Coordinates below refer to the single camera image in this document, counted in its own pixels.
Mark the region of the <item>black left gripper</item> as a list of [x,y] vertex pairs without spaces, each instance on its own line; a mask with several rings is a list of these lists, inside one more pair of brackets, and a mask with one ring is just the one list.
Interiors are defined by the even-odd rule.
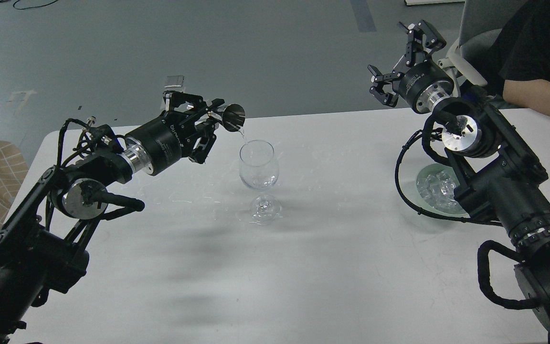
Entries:
[[[196,126],[189,122],[196,122],[224,104],[221,98],[207,104],[202,96],[180,91],[163,91],[162,99],[165,104],[162,115],[125,135],[127,143],[139,144],[147,153],[150,164],[146,173],[152,176],[184,157],[204,164],[217,139],[215,131],[219,124],[215,119],[205,120]],[[192,105],[189,112],[177,111],[185,104]]]

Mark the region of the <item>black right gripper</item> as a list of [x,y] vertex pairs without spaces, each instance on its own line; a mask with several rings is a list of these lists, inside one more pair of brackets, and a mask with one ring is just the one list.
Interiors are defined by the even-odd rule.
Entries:
[[396,107],[400,96],[415,113],[430,113],[454,91],[452,79],[432,61],[432,55],[445,48],[447,41],[425,20],[408,25],[400,21],[399,26],[407,35],[404,53],[391,73],[382,74],[376,66],[367,66],[371,73],[369,93],[387,107]]

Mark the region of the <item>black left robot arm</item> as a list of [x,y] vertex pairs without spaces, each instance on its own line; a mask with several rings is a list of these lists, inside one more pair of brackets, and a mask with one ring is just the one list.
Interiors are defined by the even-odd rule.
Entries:
[[159,116],[125,135],[93,120],[64,122],[55,164],[0,228],[0,344],[26,329],[30,307],[86,275],[86,248],[100,222],[144,210],[143,201],[111,193],[109,185],[139,171],[158,175],[183,158],[203,164],[216,129],[239,131],[246,120],[242,106],[219,98],[165,91],[162,100]]

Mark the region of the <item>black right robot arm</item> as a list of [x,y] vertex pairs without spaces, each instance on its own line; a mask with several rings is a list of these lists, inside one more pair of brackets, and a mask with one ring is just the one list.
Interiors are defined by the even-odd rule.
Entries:
[[[472,81],[459,95],[456,77],[470,78],[468,63],[435,62],[446,41],[429,22],[402,24],[405,50],[390,73],[369,65],[370,93],[394,107],[399,98],[420,115],[423,128],[403,145],[395,165],[395,185],[402,200],[418,214],[506,230],[512,248],[487,240],[477,251],[480,291],[510,310],[531,310],[550,343],[550,202],[539,190],[548,179],[537,155],[488,100],[482,81]],[[450,166],[458,179],[454,199],[467,217],[425,210],[408,200],[399,182],[403,157],[415,142],[428,157]]]

